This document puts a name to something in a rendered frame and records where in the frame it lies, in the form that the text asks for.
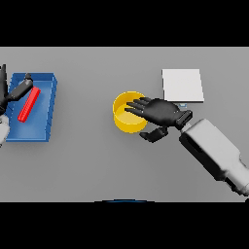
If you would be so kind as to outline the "dark robot left hand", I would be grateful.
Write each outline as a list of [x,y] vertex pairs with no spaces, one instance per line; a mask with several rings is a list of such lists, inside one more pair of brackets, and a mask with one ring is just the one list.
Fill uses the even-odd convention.
[[19,101],[33,88],[33,80],[29,73],[25,74],[24,80],[8,92],[6,65],[0,66],[0,116],[6,112],[7,105],[12,101]]

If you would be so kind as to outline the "dark robot right hand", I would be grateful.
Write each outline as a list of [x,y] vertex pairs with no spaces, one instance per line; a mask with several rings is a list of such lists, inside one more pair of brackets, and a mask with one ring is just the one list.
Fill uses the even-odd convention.
[[165,137],[168,134],[167,129],[169,127],[181,130],[193,117],[191,110],[181,111],[172,102],[159,98],[140,97],[127,102],[127,105],[128,108],[124,109],[126,112],[158,126],[151,132],[139,133],[143,139],[151,143],[155,143]]

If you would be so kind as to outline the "red beaker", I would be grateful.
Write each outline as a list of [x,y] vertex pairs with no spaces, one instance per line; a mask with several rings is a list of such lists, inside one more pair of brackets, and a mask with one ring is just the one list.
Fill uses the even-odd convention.
[[25,123],[41,90],[37,87],[33,87],[31,92],[29,93],[27,99],[24,102],[22,109],[18,114],[18,121],[21,123]]

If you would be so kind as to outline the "yellow bowl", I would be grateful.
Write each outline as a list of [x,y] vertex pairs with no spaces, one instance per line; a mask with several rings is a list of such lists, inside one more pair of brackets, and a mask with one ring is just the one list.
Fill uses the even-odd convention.
[[147,125],[145,119],[125,110],[127,102],[131,102],[139,97],[143,97],[143,94],[138,91],[125,91],[120,93],[113,102],[113,120],[116,127],[122,132],[136,133]]

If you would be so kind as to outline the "pale square measuring scale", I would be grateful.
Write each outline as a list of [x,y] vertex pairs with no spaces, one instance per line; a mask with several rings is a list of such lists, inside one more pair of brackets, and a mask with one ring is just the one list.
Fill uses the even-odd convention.
[[198,69],[162,69],[161,76],[164,100],[181,106],[204,102]]

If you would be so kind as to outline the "blue tray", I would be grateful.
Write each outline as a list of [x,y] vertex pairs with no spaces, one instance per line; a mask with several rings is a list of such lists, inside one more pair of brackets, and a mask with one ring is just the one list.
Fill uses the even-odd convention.
[[6,116],[9,118],[10,132],[7,142],[48,142],[50,139],[57,79],[54,73],[40,72],[31,72],[31,78],[33,85],[41,92],[24,123],[18,120],[18,115],[27,95],[8,104]]

